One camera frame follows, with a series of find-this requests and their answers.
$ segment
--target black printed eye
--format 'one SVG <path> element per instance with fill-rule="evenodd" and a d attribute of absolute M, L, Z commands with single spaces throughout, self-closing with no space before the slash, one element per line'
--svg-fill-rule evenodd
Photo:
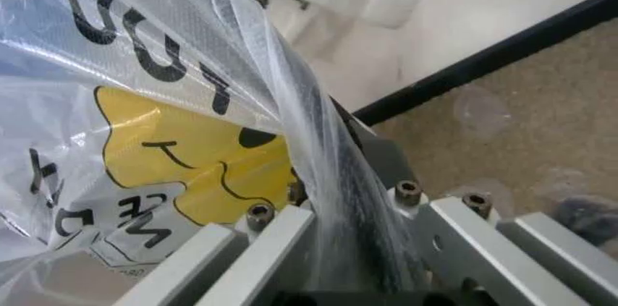
<path fill-rule="evenodd" d="M 238 143 L 245 148 L 255 148 L 271 142 L 276 135 L 243 127 L 238 136 Z"/>

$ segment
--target hex socket bolt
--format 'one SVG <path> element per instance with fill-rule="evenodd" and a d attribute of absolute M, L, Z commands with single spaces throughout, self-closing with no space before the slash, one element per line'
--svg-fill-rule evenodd
<path fill-rule="evenodd" d="M 307 200 L 307 192 L 302 182 L 294 182 L 287 185 L 287 202 L 294 206 L 300 206 Z"/>
<path fill-rule="evenodd" d="M 462 202 L 483 219 L 489 217 L 491 212 L 491 196 L 489 194 L 470 192 L 462 197 Z"/>
<path fill-rule="evenodd" d="M 245 218 L 249 229 L 262 231 L 275 217 L 275 209 L 267 203 L 256 203 L 249 207 Z"/>
<path fill-rule="evenodd" d="M 406 206 L 416 206 L 423 190 L 414 181 L 401 181 L 395 185 L 395 200 Z"/>

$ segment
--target beige carpet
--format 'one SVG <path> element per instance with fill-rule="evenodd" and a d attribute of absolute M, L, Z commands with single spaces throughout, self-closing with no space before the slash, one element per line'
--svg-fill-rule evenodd
<path fill-rule="evenodd" d="M 465 127 L 456 101 L 485 123 Z M 492 179 L 516 213 L 538 210 L 538 193 L 555 187 L 618 200 L 618 19 L 374 129 L 405 150 L 430 197 Z"/>

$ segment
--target black object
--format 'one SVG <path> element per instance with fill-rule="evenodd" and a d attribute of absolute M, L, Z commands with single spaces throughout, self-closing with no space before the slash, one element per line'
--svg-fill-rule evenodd
<path fill-rule="evenodd" d="M 272 306 L 488 306 L 495 302 L 485 292 L 301 292 L 277 295 Z"/>
<path fill-rule="evenodd" d="M 585 0 L 414 85 L 377 100 L 354 115 L 367 125 L 378 124 L 616 16 L 618 0 Z"/>

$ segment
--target transparent plastic bag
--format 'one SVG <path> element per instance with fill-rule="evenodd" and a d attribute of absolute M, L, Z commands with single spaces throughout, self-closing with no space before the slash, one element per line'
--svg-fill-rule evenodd
<path fill-rule="evenodd" d="M 466 134 L 488 141 L 511 124 L 507 107 L 493 93 L 477 85 L 461 88 L 453 114 Z"/>
<path fill-rule="evenodd" d="M 0 0 L 0 75 L 0 213 L 36 252 L 153 265 L 200 225 L 283 206 L 294 166 L 328 254 L 316 287 L 423 285 L 384 187 L 253 0 Z M 48 277 L 21 271 L 0 299 L 25 273 Z"/>
<path fill-rule="evenodd" d="M 536 184 L 533 191 L 542 201 L 543 210 L 592 245 L 614 254 L 618 239 L 618 203 L 594 195 L 588 189 L 584 173 L 574 169 L 553 168 Z"/>

